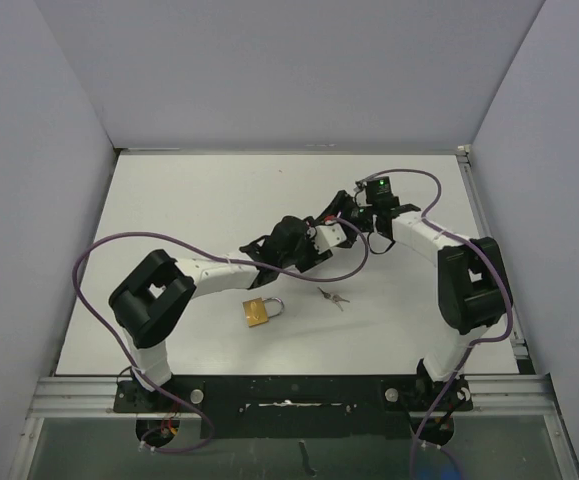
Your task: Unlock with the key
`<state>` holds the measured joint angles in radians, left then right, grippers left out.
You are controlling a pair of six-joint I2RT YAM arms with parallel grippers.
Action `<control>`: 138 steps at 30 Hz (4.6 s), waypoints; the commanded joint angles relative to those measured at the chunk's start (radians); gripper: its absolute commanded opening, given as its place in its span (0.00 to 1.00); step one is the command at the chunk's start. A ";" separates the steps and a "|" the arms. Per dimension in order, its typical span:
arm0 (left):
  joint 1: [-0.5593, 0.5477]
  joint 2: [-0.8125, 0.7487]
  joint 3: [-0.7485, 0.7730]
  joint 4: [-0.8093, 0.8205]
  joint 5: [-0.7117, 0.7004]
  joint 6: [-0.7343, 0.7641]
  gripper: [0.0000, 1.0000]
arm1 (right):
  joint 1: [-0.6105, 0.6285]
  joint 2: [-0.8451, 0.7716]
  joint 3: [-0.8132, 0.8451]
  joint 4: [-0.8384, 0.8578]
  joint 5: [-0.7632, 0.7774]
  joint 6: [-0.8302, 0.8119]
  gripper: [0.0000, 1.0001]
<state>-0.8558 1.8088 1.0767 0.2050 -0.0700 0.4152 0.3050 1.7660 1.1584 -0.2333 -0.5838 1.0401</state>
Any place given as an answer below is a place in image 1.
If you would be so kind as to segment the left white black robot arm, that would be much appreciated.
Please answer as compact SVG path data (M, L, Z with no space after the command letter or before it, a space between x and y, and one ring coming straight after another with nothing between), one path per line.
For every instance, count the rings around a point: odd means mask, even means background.
M285 216L269 235L227 254L225 263L177 260L162 249L150 252L109 297L137 364L137 399L152 411L171 402L165 340L192 299L275 281L279 273L262 268L262 263L303 273L330 258L332 249L345 240L338 224L317 225L311 218Z

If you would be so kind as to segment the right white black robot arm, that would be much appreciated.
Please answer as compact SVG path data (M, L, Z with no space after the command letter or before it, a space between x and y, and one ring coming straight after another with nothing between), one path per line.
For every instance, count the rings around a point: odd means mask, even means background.
M421 406L438 408L450 396L447 381L462 369L464 355L478 343L494 342L486 334L513 307L500 248L491 237L469 239L432 223L420 207L400 202L386 176L358 183L357 191L365 194L362 203L340 190L315 218L316 251L349 248L361 233L377 234L432 264L441 332L429 341L421 360L427 376L416 381L414 395Z

